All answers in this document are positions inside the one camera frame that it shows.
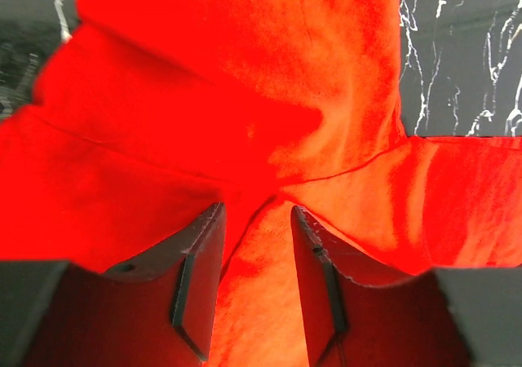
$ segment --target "red garment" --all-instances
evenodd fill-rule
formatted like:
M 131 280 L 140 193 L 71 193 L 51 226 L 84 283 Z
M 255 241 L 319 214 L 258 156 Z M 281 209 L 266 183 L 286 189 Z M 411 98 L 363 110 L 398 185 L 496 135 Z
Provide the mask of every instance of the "red garment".
M 522 263 L 520 139 L 406 138 L 398 0 L 77 0 L 0 127 L 0 259 L 103 271 L 228 206 L 210 365 L 306 365 L 290 207 L 417 274 Z

